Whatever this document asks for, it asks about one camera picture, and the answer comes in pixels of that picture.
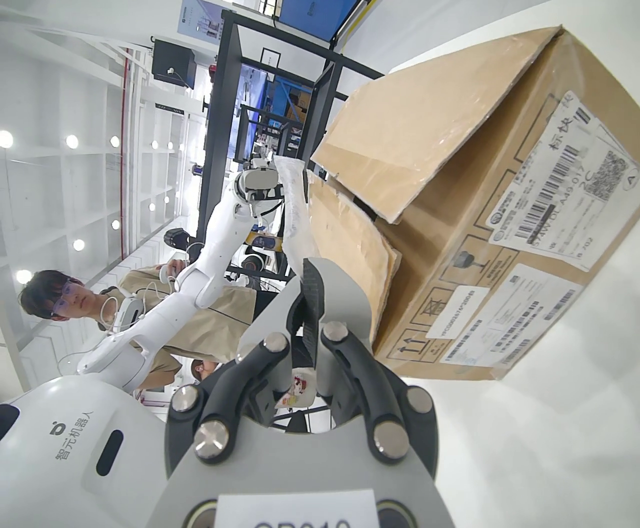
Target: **man's hand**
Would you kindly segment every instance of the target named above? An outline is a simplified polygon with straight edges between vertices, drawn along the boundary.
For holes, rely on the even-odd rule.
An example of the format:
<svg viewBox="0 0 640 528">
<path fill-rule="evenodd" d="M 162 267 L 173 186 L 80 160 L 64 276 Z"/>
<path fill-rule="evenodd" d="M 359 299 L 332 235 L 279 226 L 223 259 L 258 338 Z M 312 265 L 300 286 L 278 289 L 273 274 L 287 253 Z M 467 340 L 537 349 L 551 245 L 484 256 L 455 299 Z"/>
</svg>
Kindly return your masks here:
<svg viewBox="0 0 640 528">
<path fill-rule="evenodd" d="M 171 259 L 169 260 L 169 262 L 166 263 L 166 265 L 169 267 L 168 270 L 168 275 L 170 277 L 177 277 L 178 274 L 187 267 L 187 263 L 184 260 L 177 260 L 177 259 Z M 161 267 L 163 267 L 164 264 L 160 264 L 159 266 L 156 266 L 156 269 L 160 269 Z"/>
</svg>

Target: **blue screen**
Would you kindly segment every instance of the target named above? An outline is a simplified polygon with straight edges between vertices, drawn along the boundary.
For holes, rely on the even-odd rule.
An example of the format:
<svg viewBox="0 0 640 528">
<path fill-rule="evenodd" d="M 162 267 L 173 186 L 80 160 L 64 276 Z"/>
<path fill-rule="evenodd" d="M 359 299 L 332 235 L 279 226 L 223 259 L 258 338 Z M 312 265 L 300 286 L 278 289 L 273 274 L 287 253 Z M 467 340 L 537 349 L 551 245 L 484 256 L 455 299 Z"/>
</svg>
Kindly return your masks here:
<svg viewBox="0 0 640 528">
<path fill-rule="evenodd" d="M 358 0 L 282 0 L 279 20 L 329 42 Z"/>
</svg>

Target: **robot logo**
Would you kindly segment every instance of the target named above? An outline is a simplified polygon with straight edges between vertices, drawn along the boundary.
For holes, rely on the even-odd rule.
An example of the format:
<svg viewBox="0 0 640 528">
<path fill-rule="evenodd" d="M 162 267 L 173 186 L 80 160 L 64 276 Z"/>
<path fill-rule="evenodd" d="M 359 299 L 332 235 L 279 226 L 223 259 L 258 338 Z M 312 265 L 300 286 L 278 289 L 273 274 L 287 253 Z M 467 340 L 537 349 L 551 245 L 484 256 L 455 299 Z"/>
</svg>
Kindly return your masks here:
<svg viewBox="0 0 640 528">
<path fill-rule="evenodd" d="M 59 424 L 58 422 L 53 422 L 53 428 L 51 429 L 51 432 L 49 434 L 50 435 L 55 435 L 55 436 L 60 436 L 62 433 L 65 432 L 66 428 L 67 428 L 67 426 L 64 425 L 64 424 Z"/>
</svg>

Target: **young man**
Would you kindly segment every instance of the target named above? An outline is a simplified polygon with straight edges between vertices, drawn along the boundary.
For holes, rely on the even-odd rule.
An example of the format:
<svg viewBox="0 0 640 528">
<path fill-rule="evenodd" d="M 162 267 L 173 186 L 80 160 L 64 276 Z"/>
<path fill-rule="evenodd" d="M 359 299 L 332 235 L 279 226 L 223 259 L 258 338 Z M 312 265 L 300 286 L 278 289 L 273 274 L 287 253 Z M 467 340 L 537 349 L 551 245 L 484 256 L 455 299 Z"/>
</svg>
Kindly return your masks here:
<svg viewBox="0 0 640 528">
<path fill-rule="evenodd" d="M 173 269 L 173 276 L 186 267 L 183 260 L 171 260 L 168 265 Z M 143 298 L 147 311 L 171 293 L 170 286 L 160 282 L 161 267 L 130 271 L 119 284 L 123 290 Z M 275 295 L 275 292 L 224 286 L 220 298 L 211 307 L 199 310 L 158 352 L 140 388 L 162 387 L 173 382 L 181 364 L 172 354 L 208 364 L 231 360 L 244 331 Z M 53 321 L 90 317 L 103 330 L 113 324 L 123 300 L 124 295 L 115 287 L 94 293 L 78 279 L 54 270 L 36 273 L 19 298 L 22 308 L 30 315 Z"/>
</svg>

